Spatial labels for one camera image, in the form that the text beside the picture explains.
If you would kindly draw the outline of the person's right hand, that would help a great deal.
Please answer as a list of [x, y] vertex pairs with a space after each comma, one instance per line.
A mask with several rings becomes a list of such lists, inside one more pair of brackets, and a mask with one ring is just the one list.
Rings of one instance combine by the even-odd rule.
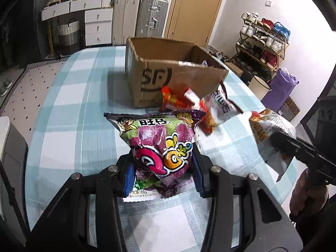
[[297, 222], [301, 217], [318, 213], [325, 206], [329, 198], [329, 191], [325, 184], [315, 185], [315, 175], [306, 168], [299, 176], [291, 194], [289, 209], [290, 220]]

